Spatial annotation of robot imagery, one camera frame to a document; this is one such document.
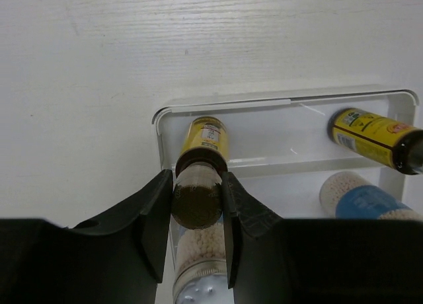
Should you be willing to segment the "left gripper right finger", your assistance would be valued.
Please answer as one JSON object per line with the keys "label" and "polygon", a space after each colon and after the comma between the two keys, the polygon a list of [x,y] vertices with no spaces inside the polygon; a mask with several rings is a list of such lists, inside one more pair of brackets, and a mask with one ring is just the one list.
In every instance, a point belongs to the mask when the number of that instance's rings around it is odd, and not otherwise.
{"label": "left gripper right finger", "polygon": [[422,224],[284,219],[222,176],[227,283],[236,303],[421,303]]}

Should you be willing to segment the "yellow small bottle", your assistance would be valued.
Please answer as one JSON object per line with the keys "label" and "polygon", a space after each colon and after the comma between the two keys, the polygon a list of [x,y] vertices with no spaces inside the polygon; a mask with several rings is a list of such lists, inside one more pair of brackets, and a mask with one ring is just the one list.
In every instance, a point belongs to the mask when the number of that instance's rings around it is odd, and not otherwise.
{"label": "yellow small bottle", "polygon": [[186,229],[205,229],[221,217],[221,175],[228,171],[227,128],[217,118],[196,118],[188,128],[176,162],[171,202],[175,221]]}
{"label": "yellow small bottle", "polygon": [[335,112],[328,137],[362,157],[402,174],[422,174],[422,129],[359,108]]}

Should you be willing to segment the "silver-lid shaker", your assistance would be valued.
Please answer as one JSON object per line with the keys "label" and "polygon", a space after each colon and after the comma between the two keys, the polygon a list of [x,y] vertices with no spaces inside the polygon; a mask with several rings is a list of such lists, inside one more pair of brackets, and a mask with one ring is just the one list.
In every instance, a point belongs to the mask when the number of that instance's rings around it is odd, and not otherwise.
{"label": "silver-lid shaker", "polygon": [[205,229],[178,228],[174,303],[233,303],[228,288],[223,220]]}
{"label": "silver-lid shaker", "polygon": [[422,215],[354,172],[338,172],[321,186],[321,207],[337,219],[422,221]]}

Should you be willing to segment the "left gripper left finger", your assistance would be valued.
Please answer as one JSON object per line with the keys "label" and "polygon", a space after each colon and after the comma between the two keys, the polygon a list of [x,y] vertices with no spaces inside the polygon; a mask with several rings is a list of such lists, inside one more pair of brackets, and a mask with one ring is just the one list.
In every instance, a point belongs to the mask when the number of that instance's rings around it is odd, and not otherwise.
{"label": "left gripper left finger", "polygon": [[173,174],[73,228],[1,220],[2,303],[154,303],[163,280]]}

